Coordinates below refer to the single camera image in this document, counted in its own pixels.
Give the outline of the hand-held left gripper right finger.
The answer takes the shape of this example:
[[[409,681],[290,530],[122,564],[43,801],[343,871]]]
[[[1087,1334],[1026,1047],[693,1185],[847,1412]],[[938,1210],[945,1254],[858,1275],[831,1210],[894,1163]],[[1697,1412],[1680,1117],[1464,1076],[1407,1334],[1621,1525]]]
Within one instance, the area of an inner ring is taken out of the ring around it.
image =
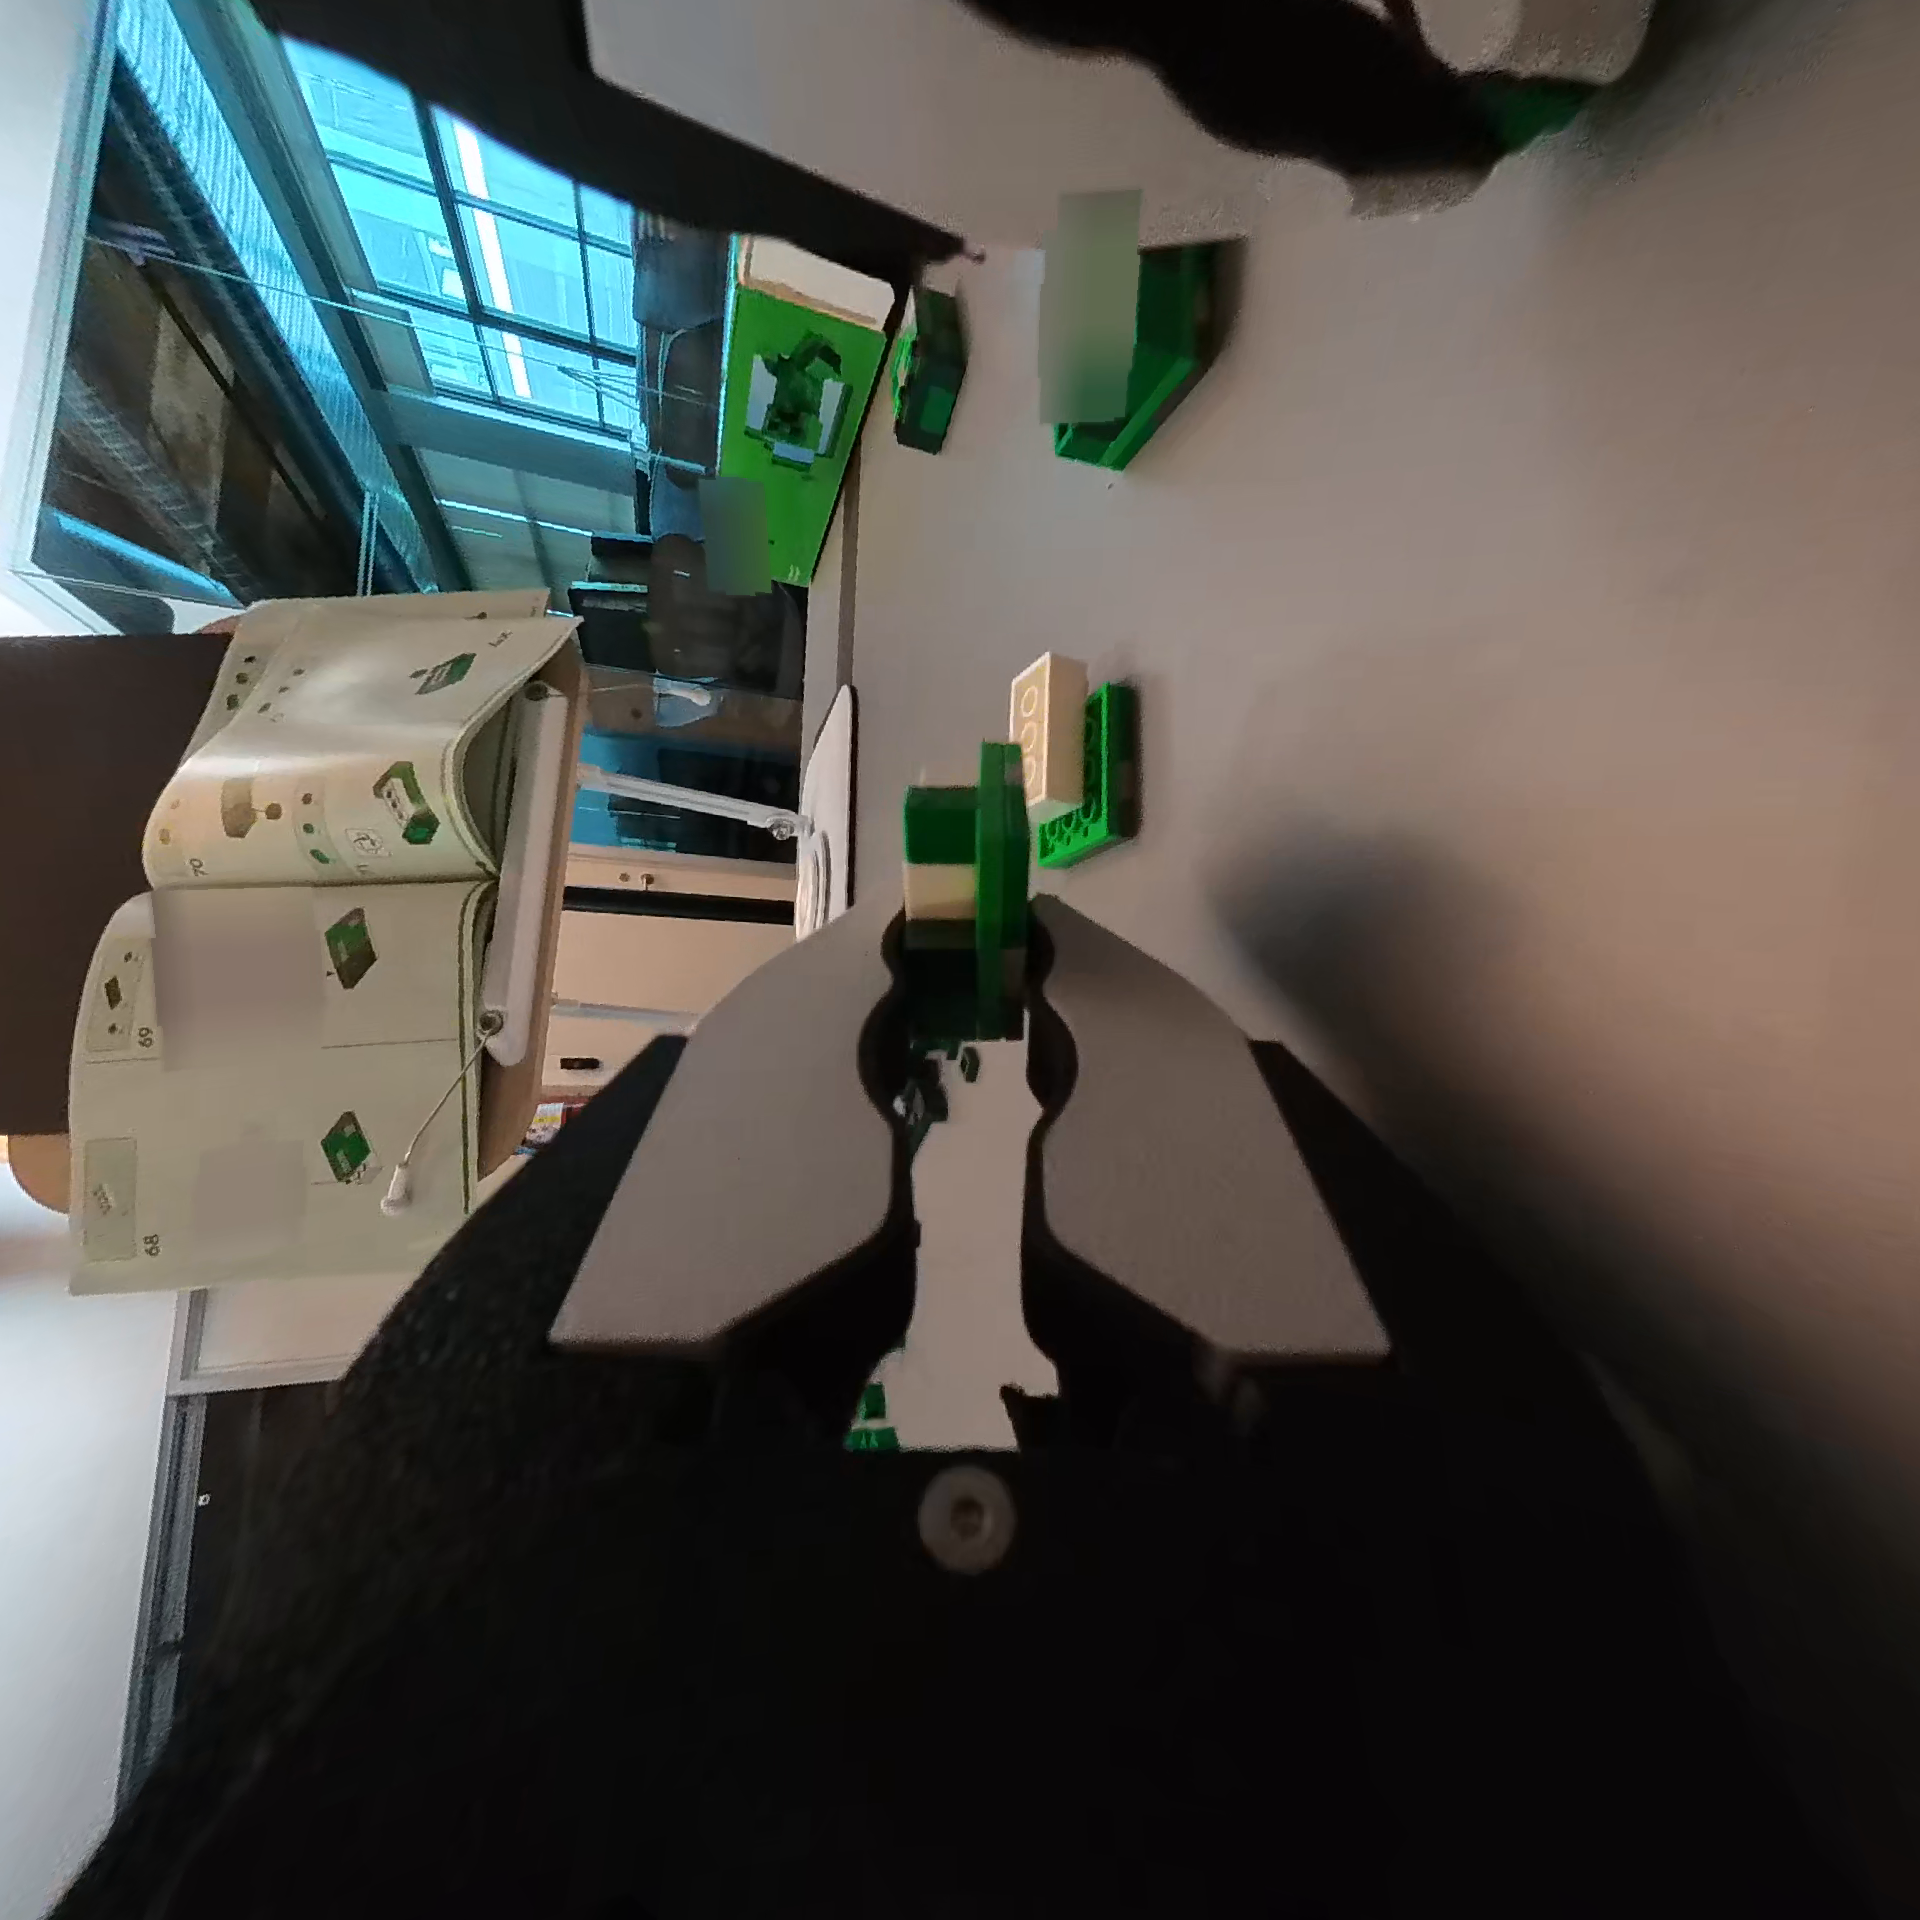
[[[1026,1004],[1035,1220],[1234,1363],[1373,1363],[1386,1331],[1237,1021],[1055,895]]]

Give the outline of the green lego box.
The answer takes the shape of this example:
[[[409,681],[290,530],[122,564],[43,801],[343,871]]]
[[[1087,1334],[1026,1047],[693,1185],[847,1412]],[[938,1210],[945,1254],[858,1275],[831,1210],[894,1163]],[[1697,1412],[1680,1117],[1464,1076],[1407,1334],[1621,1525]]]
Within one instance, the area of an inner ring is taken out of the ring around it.
[[[758,486],[776,585],[811,585],[894,314],[886,278],[765,233],[729,237],[714,473]]]

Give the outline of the dark panel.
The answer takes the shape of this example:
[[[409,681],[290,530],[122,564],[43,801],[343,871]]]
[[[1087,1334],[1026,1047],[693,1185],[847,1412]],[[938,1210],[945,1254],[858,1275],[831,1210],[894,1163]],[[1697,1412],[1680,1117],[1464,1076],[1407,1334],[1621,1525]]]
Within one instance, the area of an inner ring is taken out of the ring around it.
[[[2,1132],[59,1135],[89,958],[146,889],[142,831],[227,627],[2,639]]]

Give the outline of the open lego instruction booklet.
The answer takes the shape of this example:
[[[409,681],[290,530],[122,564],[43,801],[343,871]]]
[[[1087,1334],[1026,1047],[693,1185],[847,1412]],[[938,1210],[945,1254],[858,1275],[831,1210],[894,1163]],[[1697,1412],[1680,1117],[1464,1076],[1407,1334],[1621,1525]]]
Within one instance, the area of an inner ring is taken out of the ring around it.
[[[72,1293],[414,1275],[533,1116],[581,620],[257,604],[91,955]]]

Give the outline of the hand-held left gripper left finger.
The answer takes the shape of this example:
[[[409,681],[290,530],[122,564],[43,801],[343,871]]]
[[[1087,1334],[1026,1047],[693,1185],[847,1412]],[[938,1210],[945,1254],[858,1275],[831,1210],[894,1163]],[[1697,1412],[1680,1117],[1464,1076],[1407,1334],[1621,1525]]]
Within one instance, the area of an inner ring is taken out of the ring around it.
[[[550,1329],[567,1353],[709,1355],[793,1326],[874,1363],[915,1298],[899,908],[854,902],[693,1031]]]

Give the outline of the green lego assembly white brick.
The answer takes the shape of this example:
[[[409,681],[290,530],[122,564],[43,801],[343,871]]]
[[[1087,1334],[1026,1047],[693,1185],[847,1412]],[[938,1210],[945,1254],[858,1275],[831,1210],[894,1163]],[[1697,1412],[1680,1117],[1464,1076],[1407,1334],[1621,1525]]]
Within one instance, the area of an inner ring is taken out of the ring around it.
[[[954,1053],[1021,1037],[1029,868],[1015,742],[984,741],[970,783],[905,790],[898,977],[907,1036],[918,1049]]]

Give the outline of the book stand with white base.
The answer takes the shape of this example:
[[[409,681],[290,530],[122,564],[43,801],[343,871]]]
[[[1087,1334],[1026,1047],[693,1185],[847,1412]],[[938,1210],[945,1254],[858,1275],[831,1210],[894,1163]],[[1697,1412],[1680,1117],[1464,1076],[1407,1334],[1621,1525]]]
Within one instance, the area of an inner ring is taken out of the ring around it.
[[[854,875],[857,697],[837,691],[800,771],[767,806],[613,773],[583,756],[585,686],[533,707],[482,1011],[499,1020],[482,1071],[478,1199],[522,1161],[544,1107],[578,1107],[653,1039],[688,1036],[751,972],[847,910]],[[571,839],[583,797],[672,826],[738,826],[790,849],[793,871]]]

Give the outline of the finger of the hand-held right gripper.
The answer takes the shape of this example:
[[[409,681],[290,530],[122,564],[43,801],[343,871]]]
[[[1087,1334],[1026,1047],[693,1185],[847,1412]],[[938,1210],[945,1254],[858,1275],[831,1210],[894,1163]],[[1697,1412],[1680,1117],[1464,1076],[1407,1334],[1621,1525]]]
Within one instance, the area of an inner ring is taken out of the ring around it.
[[[256,4],[478,132],[673,225],[883,278],[1033,239],[1058,197],[1150,219],[1259,161],[1483,181],[1504,82],[1407,4]]]
[[[1419,2],[1431,51],[1458,73],[1609,86],[1639,58],[1653,2]]]

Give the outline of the scattered dark green lego pieces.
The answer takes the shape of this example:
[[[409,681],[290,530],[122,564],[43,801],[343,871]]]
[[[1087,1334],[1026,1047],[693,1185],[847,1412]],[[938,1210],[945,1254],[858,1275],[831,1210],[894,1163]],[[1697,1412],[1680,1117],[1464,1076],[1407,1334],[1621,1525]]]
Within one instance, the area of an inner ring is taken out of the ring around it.
[[[975,1042],[914,1042],[907,1052],[905,1079],[896,1092],[896,1113],[907,1130],[921,1135],[930,1125],[951,1116],[951,1071],[963,1086],[973,1086],[979,1069]]]

